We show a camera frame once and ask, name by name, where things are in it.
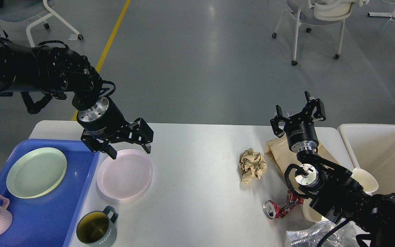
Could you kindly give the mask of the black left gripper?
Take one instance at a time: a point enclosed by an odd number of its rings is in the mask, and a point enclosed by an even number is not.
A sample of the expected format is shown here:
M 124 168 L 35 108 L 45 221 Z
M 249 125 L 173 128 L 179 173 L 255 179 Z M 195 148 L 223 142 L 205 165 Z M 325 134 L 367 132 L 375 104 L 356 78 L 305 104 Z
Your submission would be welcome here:
M 77 122 L 84 129 L 81 141 L 93 153 L 100 151 L 115 160 L 117 152 L 109 142 L 139 144 L 147 154 L 151 153 L 154 136 L 152 128 L 143 118 L 135 119 L 132 123 L 127 122 L 108 96 L 101 96 L 93 107 L 78 111 Z

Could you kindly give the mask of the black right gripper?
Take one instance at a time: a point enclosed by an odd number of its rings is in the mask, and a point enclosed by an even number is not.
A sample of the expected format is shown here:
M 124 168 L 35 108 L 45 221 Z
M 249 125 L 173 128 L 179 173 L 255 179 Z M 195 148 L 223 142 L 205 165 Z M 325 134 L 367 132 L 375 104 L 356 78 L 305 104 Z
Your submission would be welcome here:
M 323 102 L 312 97 L 308 91 L 305 91 L 304 95 L 307 103 L 301 111 L 302 117 L 286 118 L 281 107 L 276 105 L 276 115 L 270 119 L 273 133 L 278 138 L 286 134 L 289 149 L 294 153 L 315 150 L 319 146 L 313 122 L 326 120 Z

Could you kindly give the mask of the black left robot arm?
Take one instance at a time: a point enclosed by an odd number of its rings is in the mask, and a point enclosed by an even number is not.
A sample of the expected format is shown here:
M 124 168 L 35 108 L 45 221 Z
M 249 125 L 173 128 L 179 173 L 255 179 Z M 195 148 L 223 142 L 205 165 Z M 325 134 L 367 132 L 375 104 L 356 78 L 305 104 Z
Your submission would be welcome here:
M 146 153 L 154 132 L 143 118 L 127 122 L 111 99 L 116 85 L 103 80 L 85 55 L 60 40 L 40 42 L 35 47 L 13 43 L 0 36 L 0 96 L 21 93 L 29 114 L 37 114 L 52 99 L 66 99 L 73 92 L 73 107 L 82 126 L 81 141 L 91 152 L 117 157 L 113 143 L 139 144 Z

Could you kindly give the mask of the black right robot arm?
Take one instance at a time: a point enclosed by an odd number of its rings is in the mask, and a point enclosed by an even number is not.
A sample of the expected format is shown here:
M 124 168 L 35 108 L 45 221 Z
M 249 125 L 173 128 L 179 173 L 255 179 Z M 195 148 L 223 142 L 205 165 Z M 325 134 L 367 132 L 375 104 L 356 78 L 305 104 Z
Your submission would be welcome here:
M 320 99 L 305 91 L 306 105 L 297 114 L 284 117 L 281 107 L 270 119 L 273 133 L 286 136 L 289 150 L 296 153 L 298 164 L 289 164 L 284 180 L 289 194 L 311 199 L 309 206 L 334 224 L 318 242 L 321 247 L 329 236 L 353 221 L 365 234 L 356 235 L 361 247 L 395 247 L 395 193 L 368 195 L 363 186 L 352 178 L 352 172 L 317 153 L 319 141 L 315 121 L 325 121 L 324 105 Z

